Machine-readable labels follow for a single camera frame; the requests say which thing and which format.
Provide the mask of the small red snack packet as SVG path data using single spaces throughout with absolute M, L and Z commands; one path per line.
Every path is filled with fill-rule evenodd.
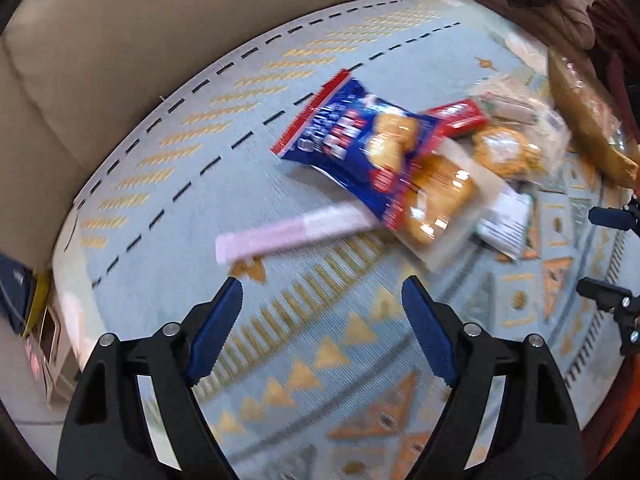
M 425 114 L 437 118 L 438 132 L 451 139 L 466 136 L 490 123 L 490 118 L 472 99 L 432 107 Z

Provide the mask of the white labelled snack packet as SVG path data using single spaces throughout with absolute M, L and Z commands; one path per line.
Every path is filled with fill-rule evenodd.
M 524 252 L 533 197 L 504 184 L 496 200 L 485 209 L 475 234 L 512 261 Z

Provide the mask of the patterned blue table cloth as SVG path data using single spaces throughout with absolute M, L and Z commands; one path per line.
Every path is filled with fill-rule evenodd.
M 106 332 L 149 336 L 209 300 L 228 276 L 242 312 L 194 393 L 244 479 L 400 479 L 448 398 L 399 299 L 419 275 L 437 300 L 488 332 L 550 344 L 580 422 L 622 365 L 612 318 L 579 297 L 589 275 L 639 286 L 639 242 L 592 226 L 594 205 L 628 195 L 574 153 L 536 189 L 528 252 L 517 262 L 467 240 L 423 264 L 369 232 L 220 264 L 218 235 L 334 206 L 346 193 L 271 147 L 314 94 L 350 70 L 418 112 L 457 101 L 495 74 L 540 96 L 546 78 L 508 43 L 518 29 L 473 0 L 359 0 L 250 40 L 149 114 L 74 201 L 53 253 L 61 316 L 76 356 Z

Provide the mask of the white long snack packet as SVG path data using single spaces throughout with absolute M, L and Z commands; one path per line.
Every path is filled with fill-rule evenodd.
M 558 117 L 548 103 L 509 75 L 496 75 L 474 84 L 469 88 L 468 96 L 490 117 L 504 122 L 532 126 Z

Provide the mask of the beige sofa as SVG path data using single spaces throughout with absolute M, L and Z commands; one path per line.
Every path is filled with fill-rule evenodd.
M 209 63 L 352 0 L 1 0 L 1 251 L 45 266 L 99 163 Z

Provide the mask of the blue cracker snack bag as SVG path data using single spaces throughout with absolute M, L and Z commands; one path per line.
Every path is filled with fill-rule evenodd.
M 414 114 L 363 87 L 348 70 L 322 86 L 271 147 L 280 159 L 323 172 L 397 230 L 413 162 L 442 138 L 440 120 Z

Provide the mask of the dark blue bag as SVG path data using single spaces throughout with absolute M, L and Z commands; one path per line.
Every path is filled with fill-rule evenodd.
M 14 333 L 22 336 L 36 287 L 34 272 L 24 264 L 0 255 L 0 311 Z

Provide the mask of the pink wafer bar packet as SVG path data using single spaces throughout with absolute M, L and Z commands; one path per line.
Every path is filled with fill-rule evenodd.
M 343 236 L 379 228 L 381 221 L 363 204 L 341 202 L 306 212 L 301 216 L 279 220 L 216 238 L 218 264 L 282 252 Z

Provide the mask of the clear bag of buns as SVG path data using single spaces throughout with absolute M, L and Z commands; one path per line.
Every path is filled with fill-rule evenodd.
M 462 254 L 477 222 L 498 198 L 500 178 L 457 142 L 444 139 L 414 161 L 395 232 L 427 270 Z

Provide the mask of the gold ribbed snack bowl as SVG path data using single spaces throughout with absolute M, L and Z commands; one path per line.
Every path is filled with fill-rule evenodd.
M 605 177 L 636 190 L 638 143 L 612 96 L 593 74 L 558 51 L 548 52 L 547 65 L 552 99 L 570 128 L 576 150 Z

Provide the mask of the round cookie clear packet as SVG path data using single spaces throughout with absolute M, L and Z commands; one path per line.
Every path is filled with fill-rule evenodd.
M 546 169 L 544 152 L 516 129 L 489 126 L 473 134 L 474 159 L 503 179 L 533 180 Z

